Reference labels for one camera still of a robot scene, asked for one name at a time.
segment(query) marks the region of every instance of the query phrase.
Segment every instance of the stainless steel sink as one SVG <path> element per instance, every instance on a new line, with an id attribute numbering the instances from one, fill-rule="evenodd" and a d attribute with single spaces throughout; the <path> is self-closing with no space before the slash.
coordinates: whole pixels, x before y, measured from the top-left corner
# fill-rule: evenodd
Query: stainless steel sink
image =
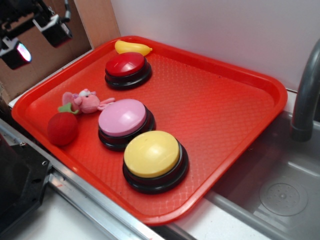
<path id="1" fill-rule="evenodd" d="M 281 113 L 205 197 L 272 239 L 320 239 L 320 124 L 308 142 Z"/>

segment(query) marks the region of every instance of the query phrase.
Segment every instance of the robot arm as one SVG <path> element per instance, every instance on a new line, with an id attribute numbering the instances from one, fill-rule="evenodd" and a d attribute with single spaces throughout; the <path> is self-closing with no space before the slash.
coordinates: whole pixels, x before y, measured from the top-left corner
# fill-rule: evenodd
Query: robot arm
<path id="1" fill-rule="evenodd" d="M 31 55 L 18 36 L 34 26 L 55 48 L 72 39 L 66 25 L 71 19 L 68 0 L 64 0 L 64 5 L 65 16 L 60 17 L 43 0 L 0 0 L 0 58 L 11 69 L 30 63 Z M 30 19 L 12 29 L 12 23 L 30 14 Z"/>

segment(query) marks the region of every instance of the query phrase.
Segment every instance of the pink plush pig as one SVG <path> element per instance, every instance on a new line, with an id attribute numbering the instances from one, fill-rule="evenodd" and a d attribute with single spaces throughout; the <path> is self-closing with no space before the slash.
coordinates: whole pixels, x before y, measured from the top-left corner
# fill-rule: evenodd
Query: pink plush pig
<path id="1" fill-rule="evenodd" d="M 97 110 L 102 111 L 114 101 L 114 97 L 110 97 L 107 100 L 100 101 L 96 96 L 96 92 L 89 91 L 87 88 L 82 90 L 79 94 L 65 92 L 62 96 L 62 104 L 65 106 L 66 104 L 71 103 L 71 110 L 75 114 L 91 114 L 96 112 Z"/>

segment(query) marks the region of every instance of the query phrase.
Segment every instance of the pink button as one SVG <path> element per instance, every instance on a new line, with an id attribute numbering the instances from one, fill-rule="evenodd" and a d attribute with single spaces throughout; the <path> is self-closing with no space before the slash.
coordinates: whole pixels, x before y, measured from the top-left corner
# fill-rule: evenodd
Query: pink button
<path id="1" fill-rule="evenodd" d="M 100 114 L 98 124 L 103 133 L 123 137 L 137 131 L 147 118 L 145 106 L 135 99 L 110 104 Z"/>
<path id="2" fill-rule="evenodd" d="M 112 76 L 125 77 L 136 73 L 145 65 L 145 57 L 139 52 L 125 52 L 110 59 L 105 70 Z"/>

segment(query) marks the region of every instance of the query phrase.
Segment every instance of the faucet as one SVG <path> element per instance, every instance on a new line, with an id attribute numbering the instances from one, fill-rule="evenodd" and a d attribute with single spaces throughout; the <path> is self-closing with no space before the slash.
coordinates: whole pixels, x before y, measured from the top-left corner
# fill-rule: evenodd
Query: faucet
<path id="1" fill-rule="evenodd" d="M 298 142 L 311 139 L 320 93 L 320 39 L 312 49 L 296 95 L 290 136 Z"/>

